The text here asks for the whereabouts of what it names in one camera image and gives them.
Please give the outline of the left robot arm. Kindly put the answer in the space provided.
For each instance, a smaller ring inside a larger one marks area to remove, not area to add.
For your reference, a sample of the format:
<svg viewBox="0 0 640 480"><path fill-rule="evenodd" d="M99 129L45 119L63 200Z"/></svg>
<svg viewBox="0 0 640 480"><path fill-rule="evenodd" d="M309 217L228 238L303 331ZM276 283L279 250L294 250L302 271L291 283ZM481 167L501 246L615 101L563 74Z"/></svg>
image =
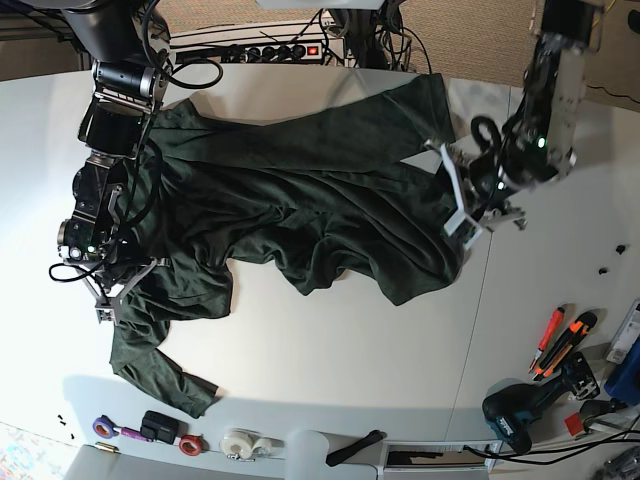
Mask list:
<svg viewBox="0 0 640 480"><path fill-rule="evenodd" d="M594 1L544 2L542 16L531 21L536 45L515 112L502 126L483 115L471 120L479 155L427 141L453 190L456 207L444 225L449 236L471 238L502 220L525 227L524 213L511 205L511 197L570 173L586 57L600 48L592 37L604 14L604 5Z"/></svg>

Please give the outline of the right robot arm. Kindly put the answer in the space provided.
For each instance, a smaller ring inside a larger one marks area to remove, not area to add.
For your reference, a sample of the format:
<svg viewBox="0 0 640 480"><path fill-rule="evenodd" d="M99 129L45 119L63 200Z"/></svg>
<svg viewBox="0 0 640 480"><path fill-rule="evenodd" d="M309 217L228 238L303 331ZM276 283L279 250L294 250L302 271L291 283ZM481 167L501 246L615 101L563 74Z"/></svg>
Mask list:
<svg viewBox="0 0 640 480"><path fill-rule="evenodd" d="M58 233L60 264L91 292L99 320L115 322L133 288L168 263L155 213L163 156L150 138L166 89L206 86L177 78L184 66L157 2L74 1L60 10L94 58L78 132L90 155L74 177L74 210Z"/></svg>

